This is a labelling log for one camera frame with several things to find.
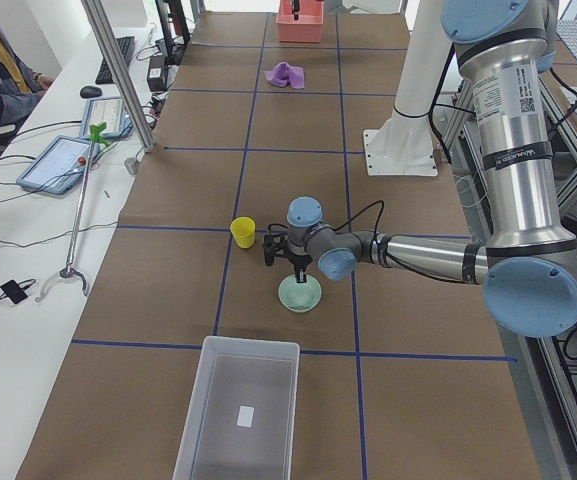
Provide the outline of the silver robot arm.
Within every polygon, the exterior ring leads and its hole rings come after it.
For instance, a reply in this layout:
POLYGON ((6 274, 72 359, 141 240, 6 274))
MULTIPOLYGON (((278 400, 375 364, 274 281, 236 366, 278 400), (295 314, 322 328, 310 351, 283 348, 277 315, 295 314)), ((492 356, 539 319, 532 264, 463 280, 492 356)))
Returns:
POLYGON ((319 202, 293 200, 287 234, 267 256, 281 256, 303 279, 316 264, 330 280, 360 262, 403 268, 451 283, 478 284, 491 316, 532 338, 577 322, 577 240, 560 222, 540 74, 552 64, 554 1, 424 1, 420 4, 392 116, 365 134, 373 175, 422 175, 433 93, 451 61, 473 89, 493 233, 461 244, 345 232, 324 221, 319 202))

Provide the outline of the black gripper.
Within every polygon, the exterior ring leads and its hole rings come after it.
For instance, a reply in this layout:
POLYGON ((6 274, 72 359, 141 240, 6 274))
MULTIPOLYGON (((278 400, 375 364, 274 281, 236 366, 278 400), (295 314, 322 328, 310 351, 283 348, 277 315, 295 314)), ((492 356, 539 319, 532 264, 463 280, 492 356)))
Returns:
POLYGON ((289 251, 287 253, 287 259, 293 266, 296 282, 298 284, 304 284, 306 282, 306 271, 312 263, 312 257, 308 254, 300 255, 289 251))

